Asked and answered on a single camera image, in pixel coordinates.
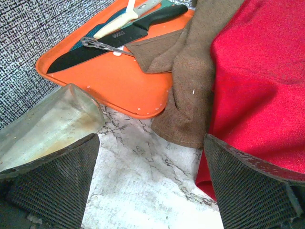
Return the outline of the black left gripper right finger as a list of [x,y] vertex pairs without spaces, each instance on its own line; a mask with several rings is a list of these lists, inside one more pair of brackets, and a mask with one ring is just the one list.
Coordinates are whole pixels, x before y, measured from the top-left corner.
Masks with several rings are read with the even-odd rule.
[[204,153],[225,229],[303,229],[305,176],[240,151],[213,135]]

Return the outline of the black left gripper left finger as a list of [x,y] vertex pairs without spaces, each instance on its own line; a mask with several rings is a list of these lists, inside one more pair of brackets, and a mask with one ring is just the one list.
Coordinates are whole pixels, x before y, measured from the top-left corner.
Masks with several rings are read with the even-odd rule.
[[0,173],[2,229],[79,229],[100,146],[97,134]]

